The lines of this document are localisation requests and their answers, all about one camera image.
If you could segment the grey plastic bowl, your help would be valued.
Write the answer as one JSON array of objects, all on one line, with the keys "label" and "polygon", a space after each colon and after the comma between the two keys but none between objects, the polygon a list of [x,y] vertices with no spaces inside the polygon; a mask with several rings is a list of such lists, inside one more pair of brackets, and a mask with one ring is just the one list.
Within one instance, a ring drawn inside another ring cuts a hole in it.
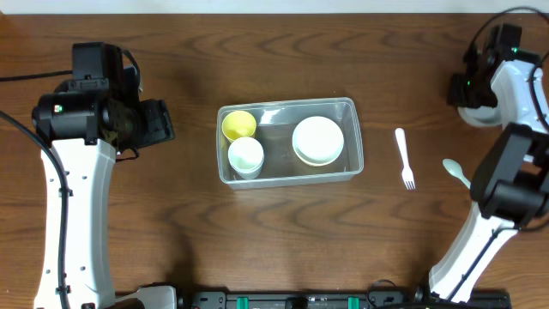
[{"label": "grey plastic bowl", "polygon": [[502,124],[498,107],[458,107],[457,111],[462,120],[473,127],[496,127]]}]

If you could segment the mint green plastic spoon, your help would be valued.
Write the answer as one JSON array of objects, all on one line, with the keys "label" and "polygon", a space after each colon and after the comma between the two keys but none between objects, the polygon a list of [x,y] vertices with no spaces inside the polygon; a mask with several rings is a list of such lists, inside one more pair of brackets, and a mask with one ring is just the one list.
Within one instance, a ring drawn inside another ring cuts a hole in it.
[{"label": "mint green plastic spoon", "polygon": [[462,166],[452,159],[443,159],[443,167],[446,171],[456,179],[459,179],[468,189],[470,188],[471,182],[465,177]]}]

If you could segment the yellow plastic cup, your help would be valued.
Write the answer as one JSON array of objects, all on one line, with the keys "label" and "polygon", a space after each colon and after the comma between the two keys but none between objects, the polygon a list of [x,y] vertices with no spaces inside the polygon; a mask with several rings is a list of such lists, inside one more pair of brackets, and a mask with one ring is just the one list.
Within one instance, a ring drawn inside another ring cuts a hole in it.
[{"label": "yellow plastic cup", "polygon": [[221,123],[222,133],[229,142],[241,137],[254,137],[256,133],[256,119],[246,111],[233,111],[227,114]]}]

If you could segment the white plastic cup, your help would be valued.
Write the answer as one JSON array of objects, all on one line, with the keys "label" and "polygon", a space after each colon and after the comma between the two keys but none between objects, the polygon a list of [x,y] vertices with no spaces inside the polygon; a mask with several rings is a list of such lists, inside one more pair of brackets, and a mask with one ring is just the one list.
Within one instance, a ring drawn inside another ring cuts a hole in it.
[{"label": "white plastic cup", "polygon": [[238,173],[255,172],[264,162],[262,144],[253,137],[240,137],[230,145],[228,160]]}]

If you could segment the pink plastic fork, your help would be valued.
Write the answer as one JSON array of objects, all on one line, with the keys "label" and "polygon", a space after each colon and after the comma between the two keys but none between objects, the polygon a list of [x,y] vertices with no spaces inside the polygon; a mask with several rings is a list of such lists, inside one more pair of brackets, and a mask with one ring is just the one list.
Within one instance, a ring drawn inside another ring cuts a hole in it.
[{"label": "pink plastic fork", "polygon": [[409,191],[415,190],[416,185],[415,185],[415,180],[413,176],[413,171],[409,163],[406,135],[405,135],[405,131],[402,128],[397,128],[395,130],[395,139],[397,142],[397,147],[399,149],[399,152],[401,155],[401,161],[403,165],[402,172],[401,172],[402,180],[404,182],[404,185]]}]

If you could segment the yellow plastic bowl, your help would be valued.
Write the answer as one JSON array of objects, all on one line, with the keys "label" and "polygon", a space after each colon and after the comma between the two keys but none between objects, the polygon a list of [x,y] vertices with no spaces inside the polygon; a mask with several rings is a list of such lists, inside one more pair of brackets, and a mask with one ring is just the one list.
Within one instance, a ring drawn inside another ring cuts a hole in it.
[{"label": "yellow plastic bowl", "polygon": [[302,154],[297,148],[295,148],[293,151],[301,161],[303,161],[306,165],[311,167],[327,166],[332,162],[334,162],[335,160],[337,160],[341,155],[341,154],[331,155],[328,159],[321,159],[319,161],[314,161],[313,159],[308,158],[304,154]]}]

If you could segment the white plastic bowl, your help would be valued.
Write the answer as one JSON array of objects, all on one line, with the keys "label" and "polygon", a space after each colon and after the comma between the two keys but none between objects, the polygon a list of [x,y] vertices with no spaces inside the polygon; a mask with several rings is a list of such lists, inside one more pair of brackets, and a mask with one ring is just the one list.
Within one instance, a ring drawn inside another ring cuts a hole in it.
[{"label": "white plastic bowl", "polygon": [[345,139],[341,128],[329,118],[313,116],[302,120],[292,136],[293,149],[314,161],[341,154]]}]

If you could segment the grey plastic cup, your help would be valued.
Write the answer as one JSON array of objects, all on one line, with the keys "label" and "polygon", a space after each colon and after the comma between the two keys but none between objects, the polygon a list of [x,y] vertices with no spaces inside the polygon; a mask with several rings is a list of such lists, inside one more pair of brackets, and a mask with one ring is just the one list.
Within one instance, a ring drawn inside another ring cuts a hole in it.
[{"label": "grey plastic cup", "polygon": [[257,178],[261,171],[262,171],[261,168],[257,168],[255,170],[246,170],[246,171],[238,170],[236,174],[242,179],[249,180],[249,179]]}]

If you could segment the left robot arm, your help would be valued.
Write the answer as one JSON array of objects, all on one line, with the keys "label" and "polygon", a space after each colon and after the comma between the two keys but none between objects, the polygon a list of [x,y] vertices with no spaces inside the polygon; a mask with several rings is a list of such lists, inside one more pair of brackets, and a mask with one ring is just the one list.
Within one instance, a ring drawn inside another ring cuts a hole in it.
[{"label": "left robot arm", "polygon": [[45,257],[36,308],[175,308],[171,285],[118,297],[108,257],[108,197],[118,155],[174,138],[163,100],[141,100],[129,51],[72,47],[72,77],[45,94],[32,119],[46,176]]}]

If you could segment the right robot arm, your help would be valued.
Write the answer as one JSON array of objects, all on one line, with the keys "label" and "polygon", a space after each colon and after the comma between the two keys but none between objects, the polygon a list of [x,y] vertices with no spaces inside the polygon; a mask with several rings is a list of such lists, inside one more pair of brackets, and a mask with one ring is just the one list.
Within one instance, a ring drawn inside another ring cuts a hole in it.
[{"label": "right robot arm", "polygon": [[520,47],[522,29],[492,27],[482,50],[469,46],[466,70],[451,78],[447,102],[476,127],[502,133],[468,187],[465,225],[429,272],[429,298],[467,303],[501,247],[548,211],[548,104],[542,58]]}]

